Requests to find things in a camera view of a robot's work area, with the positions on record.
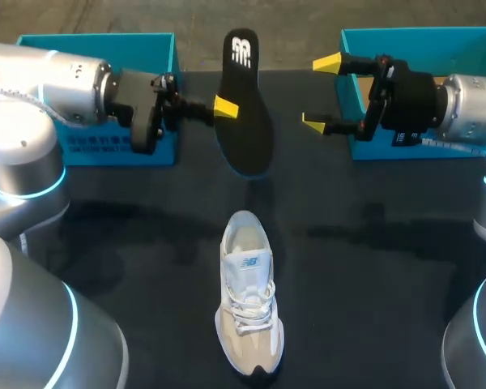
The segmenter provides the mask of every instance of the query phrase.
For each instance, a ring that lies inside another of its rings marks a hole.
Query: white sneaker
[[[270,243],[252,212],[231,217],[220,252],[215,324],[221,346],[239,373],[273,373],[283,355],[284,329],[277,316]]]

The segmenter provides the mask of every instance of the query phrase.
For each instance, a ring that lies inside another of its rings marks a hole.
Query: black table
[[[189,98],[214,96],[220,74],[184,76]],[[353,162],[344,137],[301,123],[305,109],[338,113],[327,76],[262,72],[260,86],[277,130],[268,179],[238,177],[197,124],[173,168],[70,169],[57,274],[119,322],[128,388],[245,387],[214,313],[225,225],[249,209],[271,240],[285,329],[272,387],[445,387],[443,317],[486,276],[471,227],[485,161]]]

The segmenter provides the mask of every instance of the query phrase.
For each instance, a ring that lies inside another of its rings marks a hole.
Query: concrete floor
[[[188,71],[218,70],[231,28],[255,29],[262,69],[302,69],[338,49],[342,28],[406,26],[486,26],[486,0],[0,0],[0,42],[21,34],[175,32]]]

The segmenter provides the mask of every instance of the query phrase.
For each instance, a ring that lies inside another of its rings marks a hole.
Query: black insole
[[[259,41],[247,28],[224,40],[218,96],[239,106],[238,116],[215,118],[216,137],[227,162],[246,177],[259,177],[270,166],[274,149],[272,120],[258,87]]]

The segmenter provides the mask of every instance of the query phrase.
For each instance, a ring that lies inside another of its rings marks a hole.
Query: sneaker logo
[[[241,267],[254,267],[259,265],[259,257],[245,258],[241,262]]]

